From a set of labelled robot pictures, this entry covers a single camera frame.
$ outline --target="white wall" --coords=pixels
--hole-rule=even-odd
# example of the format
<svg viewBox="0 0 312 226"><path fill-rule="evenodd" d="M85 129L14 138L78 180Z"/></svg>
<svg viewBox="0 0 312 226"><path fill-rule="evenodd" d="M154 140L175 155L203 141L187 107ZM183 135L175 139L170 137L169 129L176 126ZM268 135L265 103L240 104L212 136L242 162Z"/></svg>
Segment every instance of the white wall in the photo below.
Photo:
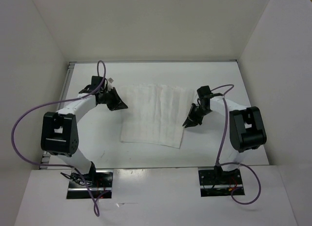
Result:
<svg viewBox="0 0 312 226"><path fill-rule="evenodd" d="M312 3L270 0L238 64L299 226L311 225Z"/></svg>
<svg viewBox="0 0 312 226"><path fill-rule="evenodd" d="M229 60L269 0L34 0L67 60Z"/></svg>
<svg viewBox="0 0 312 226"><path fill-rule="evenodd" d="M59 98L66 63L32 0L0 0L0 222L15 222L32 167L13 152L10 132L27 109ZM17 129L17 145L39 161L45 108L26 117Z"/></svg>

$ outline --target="white towel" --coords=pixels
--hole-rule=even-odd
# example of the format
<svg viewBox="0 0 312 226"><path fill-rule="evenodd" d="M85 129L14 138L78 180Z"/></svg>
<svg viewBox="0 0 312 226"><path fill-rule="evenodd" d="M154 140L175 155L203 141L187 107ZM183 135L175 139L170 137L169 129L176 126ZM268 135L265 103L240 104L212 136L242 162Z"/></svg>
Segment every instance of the white towel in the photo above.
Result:
<svg viewBox="0 0 312 226"><path fill-rule="evenodd" d="M180 148L194 91L165 85L118 88L128 105L122 110L122 142L143 142Z"/></svg>

